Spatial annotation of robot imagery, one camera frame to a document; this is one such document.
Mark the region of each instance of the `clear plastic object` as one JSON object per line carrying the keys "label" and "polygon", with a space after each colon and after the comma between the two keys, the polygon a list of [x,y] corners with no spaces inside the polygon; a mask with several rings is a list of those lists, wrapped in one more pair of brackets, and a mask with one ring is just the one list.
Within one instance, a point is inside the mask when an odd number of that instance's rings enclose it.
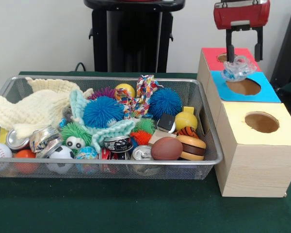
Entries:
{"label": "clear plastic object", "polygon": [[257,71],[257,67],[245,56],[237,56],[234,62],[224,62],[222,77],[229,82],[239,82],[247,78],[248,75]]}

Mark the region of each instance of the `light blue knitted cloth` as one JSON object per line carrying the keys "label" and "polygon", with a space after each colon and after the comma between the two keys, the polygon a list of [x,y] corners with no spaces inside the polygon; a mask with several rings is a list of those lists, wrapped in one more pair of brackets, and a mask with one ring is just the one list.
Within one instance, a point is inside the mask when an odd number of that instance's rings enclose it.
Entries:
{"label": "light blue knitted cloth", "polygon": [[105,129],[86,127],[82,118],[84,108],[88,103],[89,100],[83,97],[83,93],[81,91],[73,90],[70,93],[70,105],[73,120],[78,122],[83,129],[92,135],[91,146],[95,148],[97,153],[100,153],[101,146],[103,146],[103,141],[105,138],[129,135],[135,127],[135,122],[133,120],[121,120]]}

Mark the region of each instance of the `yellow ball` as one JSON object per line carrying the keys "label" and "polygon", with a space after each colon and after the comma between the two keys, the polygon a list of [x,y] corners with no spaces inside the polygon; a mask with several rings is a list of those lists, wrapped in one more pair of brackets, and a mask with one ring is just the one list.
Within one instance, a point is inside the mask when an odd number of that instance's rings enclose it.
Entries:
{"label": "yellow ball", "polygon": [[186,126],[190,126],[195,130],[197,129],[197,118],[192,113],[188,112],[178,113],[176,115],[175,123],[177,131],[183,129]]}
{"label": "yellow ball", "polygon": [[121,84],[119,84],[118,86],[116,86],[116,90],[117,89],[119,89],[119,88],[123,88],[123,89],[126,89],[126,90],[128,90],[130,93],[131,93],[131,96],[133,97],[133,98],[135,98],[135,96],[136,96],[136,92],[135,92],[135,89],[131,86],[131,85],[129,85],[129,84],[127,84],[127,83],[121,83]]}

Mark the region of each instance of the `circular hole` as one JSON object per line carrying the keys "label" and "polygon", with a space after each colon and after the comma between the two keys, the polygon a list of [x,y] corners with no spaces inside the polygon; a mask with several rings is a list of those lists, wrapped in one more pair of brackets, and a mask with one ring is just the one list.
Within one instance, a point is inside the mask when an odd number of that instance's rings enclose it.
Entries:
{"label": "circular hole", "polygon": [[278,130],[278,120],[264,112],[249,113],[245,117],[245,122],[248,126],[261,133],[272,133]]}
{"label": "circular hole", "polygon": [[221,62],[221,63],[224,63],[227,61],[227,54],[226,52],[225,53],[222,53],[221,55],[218,56],[218,61]]}
{"label": "circular hole", "polygon": [[233,92],[245,96],[256,95],[261,91],[261,86],[251,79],[245,79],[239,82],[226,81],[226,84]]}

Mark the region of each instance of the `green spiky ball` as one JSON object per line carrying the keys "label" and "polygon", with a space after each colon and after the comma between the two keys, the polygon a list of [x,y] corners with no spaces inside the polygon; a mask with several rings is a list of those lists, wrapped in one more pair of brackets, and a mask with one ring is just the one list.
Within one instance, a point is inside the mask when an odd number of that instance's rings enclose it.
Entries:
{"label": "green spiky ball", "polygon": [[62,128],[61,133],[64,139],[64,144],[66,144],[66,140],[69,137],[73,136],[73,137],[82,138],[85,141],[87,147],[91,145],[92,136],[88,132],[86,132],[84,129],[82,129],[81,126],[75,122],[65,125]]}
{"label": "green spiky ball", "polygon": [[132,131],[137,132],[139,130],[153,134],[155,132],[154,120],[148,118],[141,119],[138,123],[136,123],[136,126]]}

